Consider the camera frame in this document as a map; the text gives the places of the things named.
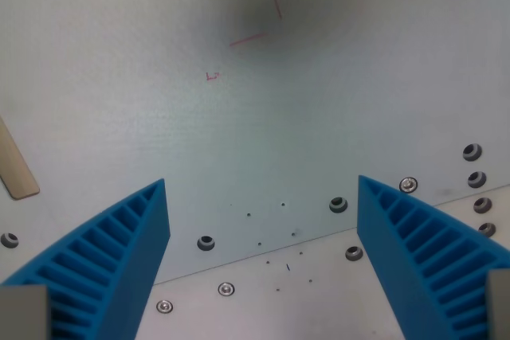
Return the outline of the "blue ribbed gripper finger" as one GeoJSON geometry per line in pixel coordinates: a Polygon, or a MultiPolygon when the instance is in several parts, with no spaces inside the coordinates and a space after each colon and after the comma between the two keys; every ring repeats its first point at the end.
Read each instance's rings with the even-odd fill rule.
{"type": "Polygon", "coordinates": [[[509,251],[458,219],[359,176],[357,233],[407,339],[488,338],[485,283],[509,251]]]}
{"type": "Polygon", "coordinates": [[[54,242],[4,285],[48,288],[52,339],[133,339],[170,237],[159,179],[54,242]]]}

